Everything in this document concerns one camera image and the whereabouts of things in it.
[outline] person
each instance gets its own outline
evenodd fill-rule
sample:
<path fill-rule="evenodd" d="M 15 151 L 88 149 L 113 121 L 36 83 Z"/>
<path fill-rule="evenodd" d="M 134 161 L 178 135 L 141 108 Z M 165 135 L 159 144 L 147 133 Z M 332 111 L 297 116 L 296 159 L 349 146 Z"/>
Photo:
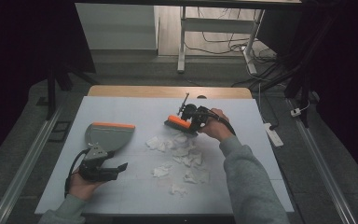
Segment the person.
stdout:
<path fill-rule="evenodd" d="M 222 110 L 214 108 L 212 111 L 229 121 Z M 226 157 L 224 169 L 236 223 L 289 223 L 266 170 L 249 146 L 242 145 L 237 136 L 217 119 L 208 118 L 199 133 L 206 133 L 220 142 L 219 147 Z M 84 223 L 81 212 L 101 184 L 85 181 L 74 172 L 69 194 L 62 205 L 56 211 L 48 210 L 39 223 Z"/>

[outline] gray floor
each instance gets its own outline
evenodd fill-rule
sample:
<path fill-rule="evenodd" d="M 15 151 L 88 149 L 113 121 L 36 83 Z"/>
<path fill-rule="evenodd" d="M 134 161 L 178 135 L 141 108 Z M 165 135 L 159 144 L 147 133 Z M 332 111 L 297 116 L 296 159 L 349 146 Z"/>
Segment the gray floor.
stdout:
<path fill-rule="evenodd" d="M 120 55 L 120 57 L 94 55 L 97 74 L 91 75 L 102 84 L 110 85 L 158 85 L 158 86 L 205 86 L 230 87 L 233 83 L 249 79 L 245 72 L 242 58 L 188 58 L 186 72 L 176 73 L 175 57 Z M 257 66 L 260 71 L 265 65 Z M 87 94 L 90 84 L 71 75 L 74 87 L 69 92 L 57 91 L 59 99 L 68 96 L 65 108 L 58 121 L 72 122 Z M 251 82 L 236 86 L 247 87 Z M 296 126 L 296 120 L 288 113 L 290 107 L 283 97 L 283 86 L 276 86 L 261 94 L 260 108 L 265 120 L 280 126 L 276 129 L 284 146 L 274 148 L 281 166 L 289 194 L 295 208 L 288 214 L 291 223 L 342 223 L 337 209 L 320 178 L 309 150 Z M 0 200 L 7 190 L 12 177 L 16 174 L 30 145 L 41 128 L 47 115 L 45 105 L 37 105 L 40 97 L 47 96 L 47 82 L 34 85 L 30 90 L 27 106 L 15 127 L 0 147 Z M 258 101 L 257 91 L 253 96 Z M 316 101 L 312 100 L 309 108 L 310 130 L 318 146 L 341 187 L 356 219 L 358 220 L 358 166 L 349 152 L 335 135 L 326 127 L 315 111 Z M 40 216 L 34 214 L 43 190 L 48 182 L 54 165 L 61 153 L 64 133 L 52 133 L 50 141 L 43 148 L 35 168 L 20 198 L 16 202 L 7 223 L 36 223 Z M 93 217 L 87 216 L 88 223 L 232 223 L 232 217 L 170 217 L 162 218 L 128 218 L 128 217 Z"/>

